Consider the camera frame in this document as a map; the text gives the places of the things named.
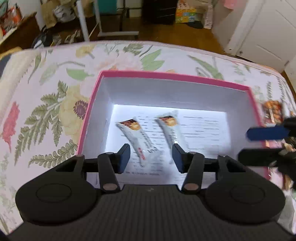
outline bed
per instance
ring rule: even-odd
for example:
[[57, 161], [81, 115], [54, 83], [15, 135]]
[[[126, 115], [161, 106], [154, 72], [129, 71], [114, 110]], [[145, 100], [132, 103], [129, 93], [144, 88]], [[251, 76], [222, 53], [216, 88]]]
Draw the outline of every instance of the bed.
[[274, 99], [284, 103], [285, 116], [296, 113], [293, 95], [278, 72], [189, 47], [99, 41], [21, 51], [1, 63], [0, 228], [5, 233], [22, 223], [14, 201], [18, 188], [75, 155], [102, 70], [174, 72], [235, 82], [252, 88], [260, 109]]

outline white door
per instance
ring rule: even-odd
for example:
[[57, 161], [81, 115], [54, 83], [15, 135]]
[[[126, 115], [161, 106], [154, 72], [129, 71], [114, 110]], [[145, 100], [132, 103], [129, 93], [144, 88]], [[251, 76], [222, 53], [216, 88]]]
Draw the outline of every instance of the white door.
[[266, 0], [237, 55], [281, 73], [296, 55], [296, 0]]

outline purple flower center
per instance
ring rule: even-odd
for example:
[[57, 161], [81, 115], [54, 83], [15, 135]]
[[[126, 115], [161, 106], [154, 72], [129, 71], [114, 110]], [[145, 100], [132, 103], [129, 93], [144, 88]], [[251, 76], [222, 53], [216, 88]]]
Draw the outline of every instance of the purple flower center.
[[83, 100], [78, 100], [73, 107], [73, 111], [80, 118], [84, 119], [88, 103]]

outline food package with nuts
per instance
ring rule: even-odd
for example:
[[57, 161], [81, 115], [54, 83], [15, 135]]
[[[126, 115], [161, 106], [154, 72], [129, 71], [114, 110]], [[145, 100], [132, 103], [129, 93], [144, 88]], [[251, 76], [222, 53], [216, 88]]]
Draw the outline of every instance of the food package with nuts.
[[136, 118], [118, 122], [117, 126], [132, 144], [135, 152], [140, 158], [140, 164], [145, 166], [161, 155], [161, 152], [153, 146], [152, 141], [144, 132]]
[[283, 121], [282, 103], [269, 100], [263, 104], [264, 123], [266, 125], [280, 124]]
[[179, 144], [184, 151], [188, 151], [188, 144], [181, 133], [180, 124], [177, 119], [178, 112], [172, 111], [156, 117], [156, 122], [162, 128], [170, 149], [174, 144]]

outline white metal stand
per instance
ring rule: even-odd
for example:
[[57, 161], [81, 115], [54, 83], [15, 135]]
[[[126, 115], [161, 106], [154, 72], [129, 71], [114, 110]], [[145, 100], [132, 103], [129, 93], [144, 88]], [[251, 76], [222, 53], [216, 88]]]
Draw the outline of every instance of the white metal stand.
[[78, 11], [79, 21], [80, 21], [80, 26], [81, 26], [81, 29], [82, 29], [82, 34], [83, 34], [83, 37], [84, 37], [84, 41], [86, 41], [86, 42], [90, 41], [89, 37], [92, 35], [92, 33], [94, 32], [95, 28], [98, 25], [99, 25], [99, 29], [100, 29], [98, 37], [126, 36], [126, 35], [138, 36], [139, 35], [139, 31], [117, 31], [117, 32], [106, 32], [106, 33], [104, 33], [103, 30], [102, 30], [98, 0], [94, 0], [94, 10], [95, 10], [95, 15], [96, 15], [96, 26], [94, 27], [91, 34], [89, 35], [89, 32], [87, 30], [86, 19], [85, 19], [83, 7], [82, 7], [82, 4], [81, 4], [81, 0], [77, 0], [77, 11]]

